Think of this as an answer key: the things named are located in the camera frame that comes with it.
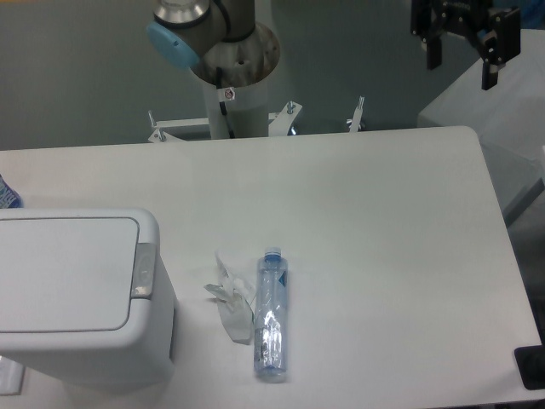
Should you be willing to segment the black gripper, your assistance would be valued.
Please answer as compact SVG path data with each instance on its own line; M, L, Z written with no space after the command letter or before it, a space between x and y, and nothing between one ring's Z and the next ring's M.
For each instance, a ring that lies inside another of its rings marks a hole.
M521 51L521 10L498 8L492 1L412 1L410 33L426 51L427 69L442 65L445 34L466 39L483 61L482 89L497 85L499 66Z

